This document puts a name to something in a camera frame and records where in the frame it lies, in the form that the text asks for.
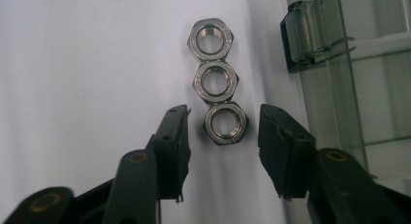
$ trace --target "white surface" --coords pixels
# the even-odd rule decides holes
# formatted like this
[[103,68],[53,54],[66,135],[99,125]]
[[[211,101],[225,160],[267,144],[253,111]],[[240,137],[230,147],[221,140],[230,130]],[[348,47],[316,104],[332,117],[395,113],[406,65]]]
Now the white surface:
[[[306,126],[300,78],[286,73],[285,12],[286,0],[0,0],[0,220],[40,189],[79,195],[112,178],[168,108],[187,104],[185,202],[162,202],[163,223],[285,223],[257,147],[262,103]],[[208,17],[236,36],[227,61],[250,117],[240,144],[215,146],[201,127],[186,41]]]

